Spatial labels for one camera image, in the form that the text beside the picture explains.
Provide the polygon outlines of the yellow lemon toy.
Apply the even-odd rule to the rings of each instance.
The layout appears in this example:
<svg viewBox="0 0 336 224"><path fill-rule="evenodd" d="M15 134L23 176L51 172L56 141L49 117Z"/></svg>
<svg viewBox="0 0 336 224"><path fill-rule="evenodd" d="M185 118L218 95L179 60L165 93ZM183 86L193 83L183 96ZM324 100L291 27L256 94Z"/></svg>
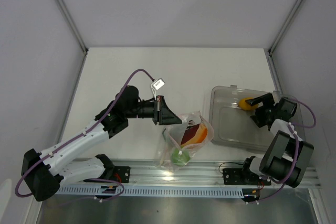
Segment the yellow lemon toy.
<svg viewBox="0 0 336 224"><path fill-rule="evenodd" d="M256 105L249 105L246 101L252 99L251 97L244 98L239 101L238 106L244 111L253 111L258 108L258 104Z"/></svg>

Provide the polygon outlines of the clear pink zip bag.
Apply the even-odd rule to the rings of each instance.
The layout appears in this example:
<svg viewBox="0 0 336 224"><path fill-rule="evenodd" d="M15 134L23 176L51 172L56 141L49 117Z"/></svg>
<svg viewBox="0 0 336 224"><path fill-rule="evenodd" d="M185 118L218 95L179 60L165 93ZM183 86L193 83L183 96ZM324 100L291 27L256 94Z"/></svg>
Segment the clear pink zip bag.
<svg viewBox="0 0 336 224"><path fill-rule="evenodd" d="M169 172L185 167L214 137L214 129L199 111L180 115L181 124L164 128L154 166Z"/></svg>

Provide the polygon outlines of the red meat slice toy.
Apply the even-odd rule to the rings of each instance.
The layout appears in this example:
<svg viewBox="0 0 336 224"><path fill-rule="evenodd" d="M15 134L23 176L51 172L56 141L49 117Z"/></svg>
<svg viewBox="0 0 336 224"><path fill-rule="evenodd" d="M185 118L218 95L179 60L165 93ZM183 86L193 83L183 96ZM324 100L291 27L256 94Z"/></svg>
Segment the red meat slice toy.
<svg viewBox="0 0 336 224"><path fill-rule="evenodd" d="M207 133L208 129L203 123L187 128L181 140L181 147L202 143Z"/></svg>

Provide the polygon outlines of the green round fruit toy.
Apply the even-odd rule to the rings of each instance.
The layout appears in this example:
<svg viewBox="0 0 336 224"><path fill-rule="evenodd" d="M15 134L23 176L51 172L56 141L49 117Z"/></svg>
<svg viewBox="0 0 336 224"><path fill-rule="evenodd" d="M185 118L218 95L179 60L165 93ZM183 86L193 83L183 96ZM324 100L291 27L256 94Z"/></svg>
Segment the green round fruit toy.
<svg viewBox="0 0 336 224"><path fill-rule="evenodd" d="M178 166L178 167L183 167L190 161L191 157L188 151L174 148L170 156L170 159L173 165Z"/></svg>

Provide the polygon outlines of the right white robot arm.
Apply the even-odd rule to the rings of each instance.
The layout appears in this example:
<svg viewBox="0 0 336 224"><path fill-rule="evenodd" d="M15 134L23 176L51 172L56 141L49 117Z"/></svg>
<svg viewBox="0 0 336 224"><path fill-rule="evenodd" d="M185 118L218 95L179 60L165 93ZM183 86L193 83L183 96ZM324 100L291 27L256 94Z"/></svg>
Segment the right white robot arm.
<svg viewBox="0 0 336 224"><path fill-rule="evenodd" d="M239 174L244 183L263 179L292 188L301 183L314 147L299 136L296 128L311 129L316 125L316 118L313 117L311 126L291 122L300 104L300 101L288 97L275 102L272 93L240 100L241 109L254 111L250 117L253 122L259 128L266 126L274 136L263 158L252 156L245 159Z"/></svg>

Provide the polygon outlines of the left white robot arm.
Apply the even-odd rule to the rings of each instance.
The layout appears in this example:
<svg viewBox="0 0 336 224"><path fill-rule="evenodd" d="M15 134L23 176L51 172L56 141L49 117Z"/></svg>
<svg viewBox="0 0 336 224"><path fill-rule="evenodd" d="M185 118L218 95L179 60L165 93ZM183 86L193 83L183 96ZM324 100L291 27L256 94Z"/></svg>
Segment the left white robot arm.
<svg viewBox="0 0 336 224"><path fill-rule="evenodd" d="M126 129L129 119L152 119L155 125L182 123L169 109L164 96L141 100L135 86L125 86L81 133L41 152L32 148L24 154L21 174L30 195L36 201L44 201L62 186L81 180L110 181L114 176L114 165L106 155L99 154L80 163L73 161Z"/></svg>

